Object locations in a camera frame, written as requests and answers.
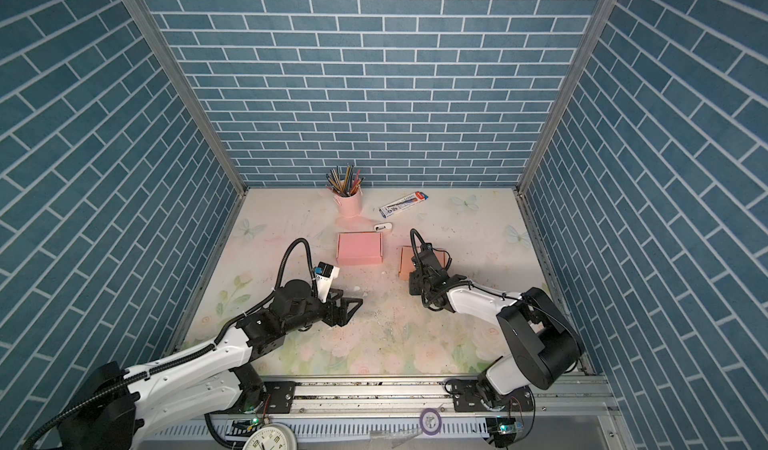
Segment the peach paper box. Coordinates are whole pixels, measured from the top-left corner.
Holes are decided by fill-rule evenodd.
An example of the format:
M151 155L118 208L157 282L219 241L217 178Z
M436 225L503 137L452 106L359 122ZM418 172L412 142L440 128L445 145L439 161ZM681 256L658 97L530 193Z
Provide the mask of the peach paper box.
M435 249L434 253L438 262L442 265L443 268L445 268L448 263L449 254L442 249ZM400 248L401 261L398 275L399 278L403 281L407 281L409 279L410 273L415 269L414 263L412 261L413 256L413 250L410 247Z

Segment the pink paper box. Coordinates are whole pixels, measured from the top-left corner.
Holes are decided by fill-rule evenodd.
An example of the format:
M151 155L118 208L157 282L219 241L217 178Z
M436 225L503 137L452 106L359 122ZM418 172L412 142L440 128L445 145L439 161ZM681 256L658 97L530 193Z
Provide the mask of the pink paper box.
M341 267L380 264L383 261L383 236L377 232L340 233L336 260Z

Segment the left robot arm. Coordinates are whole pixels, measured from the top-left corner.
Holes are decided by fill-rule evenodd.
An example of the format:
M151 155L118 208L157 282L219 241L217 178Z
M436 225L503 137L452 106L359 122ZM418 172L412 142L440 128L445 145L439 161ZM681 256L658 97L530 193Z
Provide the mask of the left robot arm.
M64 449L133 449L201 415L258 412L267 388L253 361L278 349L292 331L316 322L345 326L362 304L338 289L320 300L309 283L291 280L228 320L210 340L127 369L115 362L100 367L74 401L22 446L32 449L55 430Z

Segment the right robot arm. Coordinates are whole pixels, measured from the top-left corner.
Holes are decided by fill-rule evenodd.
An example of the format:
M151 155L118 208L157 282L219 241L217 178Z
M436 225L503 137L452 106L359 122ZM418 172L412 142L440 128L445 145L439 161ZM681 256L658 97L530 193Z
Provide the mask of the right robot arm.
M429 243L411 244L414 270L409 293L430 311L466 314L494 326L509 350L480 373L475 392L490 408L512 399L525 387L549 389L578 363L584 344L567 318L540 288L508 293L482 287L448 272Z

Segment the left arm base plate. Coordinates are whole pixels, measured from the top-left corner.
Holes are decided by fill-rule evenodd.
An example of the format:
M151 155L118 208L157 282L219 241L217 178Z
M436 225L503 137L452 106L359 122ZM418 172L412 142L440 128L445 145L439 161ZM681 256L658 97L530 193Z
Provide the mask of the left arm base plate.
M217 414L289 414L296 386L295 381L267 381L260 388L244 390L234 404Z

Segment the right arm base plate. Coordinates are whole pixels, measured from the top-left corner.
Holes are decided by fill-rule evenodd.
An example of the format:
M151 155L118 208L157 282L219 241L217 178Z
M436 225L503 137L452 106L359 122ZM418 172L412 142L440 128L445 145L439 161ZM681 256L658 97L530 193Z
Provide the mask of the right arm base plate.
M456 412L532 412L535 404L528 386L518 388L507 395L498 394L489 383L477 379L450 378L443 382L443 389L450 396Z

